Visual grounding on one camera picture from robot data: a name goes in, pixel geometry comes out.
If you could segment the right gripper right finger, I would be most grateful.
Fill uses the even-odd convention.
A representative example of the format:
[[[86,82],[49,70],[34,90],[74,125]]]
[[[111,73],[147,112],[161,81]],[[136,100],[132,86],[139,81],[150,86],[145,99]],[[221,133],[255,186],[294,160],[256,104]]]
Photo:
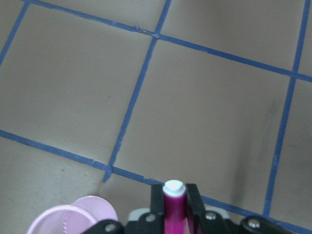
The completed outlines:
[[[205,211],[199,190],[196,184],[186,184],[187,194],[187,223],[190,234],[202,231],[202,215]]]

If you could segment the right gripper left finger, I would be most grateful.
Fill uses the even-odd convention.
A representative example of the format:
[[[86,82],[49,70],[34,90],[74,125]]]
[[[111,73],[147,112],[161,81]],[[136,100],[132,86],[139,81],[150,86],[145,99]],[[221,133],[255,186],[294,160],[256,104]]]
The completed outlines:
[[[150,212],[164,216],[164,195],[161,184],[151,186]]]

